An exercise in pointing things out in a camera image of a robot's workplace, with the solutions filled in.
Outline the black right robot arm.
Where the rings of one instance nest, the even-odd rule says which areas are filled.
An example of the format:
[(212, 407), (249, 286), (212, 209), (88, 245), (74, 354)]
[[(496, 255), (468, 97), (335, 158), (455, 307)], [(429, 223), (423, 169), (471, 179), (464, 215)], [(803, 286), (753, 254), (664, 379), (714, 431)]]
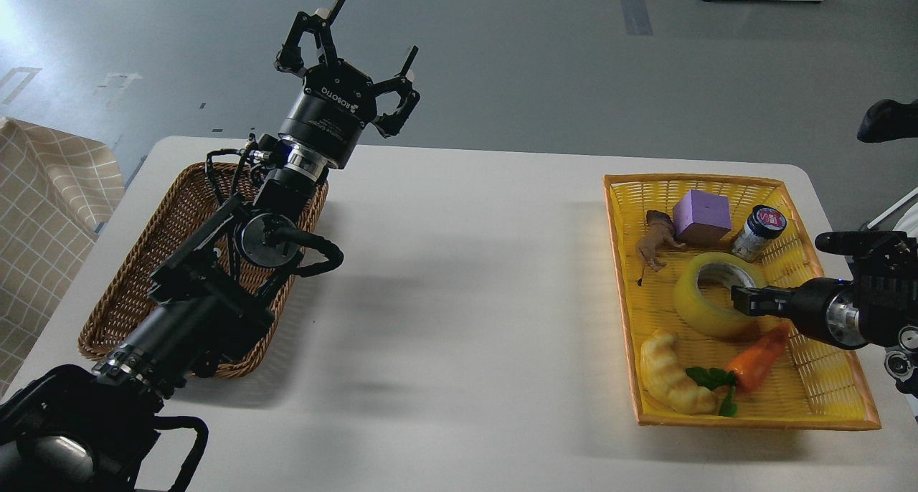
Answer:
[(814, 246), (848, 257), (852, 278), (813, 278), (794, 288), (734, 286), (734, 309), (790, 320), (801, 335), (846, 351), (881, 347), (897, 389), (916, 395), (916, 238), (902, 231), (837, 231), (820, 234)]

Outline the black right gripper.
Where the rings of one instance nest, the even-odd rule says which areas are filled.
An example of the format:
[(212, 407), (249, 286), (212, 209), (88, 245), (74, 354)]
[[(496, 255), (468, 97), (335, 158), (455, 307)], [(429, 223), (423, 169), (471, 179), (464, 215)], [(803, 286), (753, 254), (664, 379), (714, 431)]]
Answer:
[(750, 318), (790, 320), (797, 332), (840, 349), (858, 348), (852, 282), (813, 278), (795, 288), (732, 286), (732, 307)]

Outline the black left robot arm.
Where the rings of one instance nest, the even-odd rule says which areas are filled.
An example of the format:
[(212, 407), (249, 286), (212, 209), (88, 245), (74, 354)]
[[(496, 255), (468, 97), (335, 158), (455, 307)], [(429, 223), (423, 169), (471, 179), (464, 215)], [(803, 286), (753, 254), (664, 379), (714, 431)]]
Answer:
[(161, 433), (181, 429), (194, 443), (171, 490), (188, 488), (209, 428), (161, 415), (164, 401), (190, 372), (213, 377), (242, 361), (270, 333), (271, 303), (292, 277), (341, 266), (341, 250), (298, 220), (367, 126), (395, 136), (420, 101), (417, 47), (380, 82), (338, 56), (331, 28), (345, 1), (296, 14), (275, 68), (299, 77), (301, 93), (276, 136), (238, 151), (227, 194), (207, 157), (217, 210), (152, 273), (151, 315), (92, 370), (57, 366), (3, 403), (4, 491), (134, 491)]

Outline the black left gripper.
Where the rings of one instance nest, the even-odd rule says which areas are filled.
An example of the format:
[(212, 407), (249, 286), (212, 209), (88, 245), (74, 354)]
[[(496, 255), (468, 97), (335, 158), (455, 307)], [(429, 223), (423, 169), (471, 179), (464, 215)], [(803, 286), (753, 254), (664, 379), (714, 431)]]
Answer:
[[(279, 136), (324, 156), (334, 169), (347, 165), (371, 120), (381, 136), (394, 137), (420, 102), (411, 71), (419, 53), (417, 45), (412, 45), (399, 72), (374, 84), (363, 71), (340, 60), (331, 25), (345, 1), (337, 0), (331, 9), (317, 9), (314, 14), (298, 12), (273, 62), (278, 72), (305, 75), (303, 89), (281, 123)], [(305, 65), (301, 50), (304, 34), (315, 40), (317, 66)], [(377, 113), (376, 98), (392, 93), (399, 96), (394, 112)]]

